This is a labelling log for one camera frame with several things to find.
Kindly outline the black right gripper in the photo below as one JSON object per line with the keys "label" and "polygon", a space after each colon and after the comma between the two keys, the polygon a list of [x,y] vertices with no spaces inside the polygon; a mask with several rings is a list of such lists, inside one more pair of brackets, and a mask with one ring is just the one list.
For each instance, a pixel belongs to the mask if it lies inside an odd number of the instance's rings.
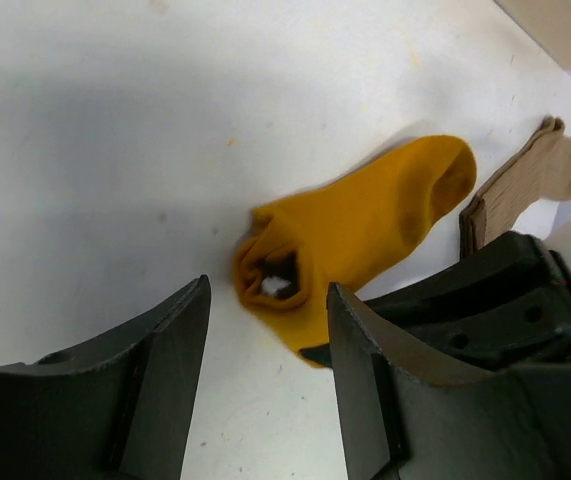
{"label": "black right gripper", "polygon": [[555,250],[508,232],[455,265],[365,301],[411,346],[387,353],[404,370],[434,353],[483,370],[571,364],[571,272]]}

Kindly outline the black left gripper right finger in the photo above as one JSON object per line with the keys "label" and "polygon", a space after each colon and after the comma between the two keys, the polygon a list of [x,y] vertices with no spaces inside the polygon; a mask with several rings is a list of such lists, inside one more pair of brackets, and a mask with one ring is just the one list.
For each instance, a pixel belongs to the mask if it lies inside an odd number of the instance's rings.
{"label": "black left gripper right finger", "polygon": [[352,479],[571,479],[571,364],[486,371],[327,296]]}

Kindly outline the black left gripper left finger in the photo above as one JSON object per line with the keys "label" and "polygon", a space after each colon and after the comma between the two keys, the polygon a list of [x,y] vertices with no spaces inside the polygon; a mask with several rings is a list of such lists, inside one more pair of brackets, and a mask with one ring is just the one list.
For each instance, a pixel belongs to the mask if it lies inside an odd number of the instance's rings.
{"label": "black left gripper left finger", "polygon": [[0,479],[177,479],[208,331],[200,276],[33,364],[0,366]]}

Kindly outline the yellow sock with brown cuff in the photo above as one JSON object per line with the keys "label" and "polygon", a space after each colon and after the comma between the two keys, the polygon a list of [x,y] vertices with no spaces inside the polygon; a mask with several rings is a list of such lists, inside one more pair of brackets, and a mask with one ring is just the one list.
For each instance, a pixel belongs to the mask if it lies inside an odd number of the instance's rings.
{"label": "yellow sock with brown cuff", "polygon": [[404,260],[476,176],[464,140],[424,136],[327,186],[255,208],[232,263],[239,302],[310,367],[330,367],[329,285],[356,292]]}

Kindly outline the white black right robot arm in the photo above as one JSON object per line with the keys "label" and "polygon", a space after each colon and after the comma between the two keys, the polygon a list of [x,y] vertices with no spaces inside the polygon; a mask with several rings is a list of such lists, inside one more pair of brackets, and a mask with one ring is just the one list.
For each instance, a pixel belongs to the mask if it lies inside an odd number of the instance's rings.
{"label": "white black right robot arm", "polygon": [[332,340],[305,358],[338,368],[339,327],[395,369],[461,385],[511,369],[571,373],[571,221],[546,240],[507,232],[455,265],[379,298],[330,290]]}

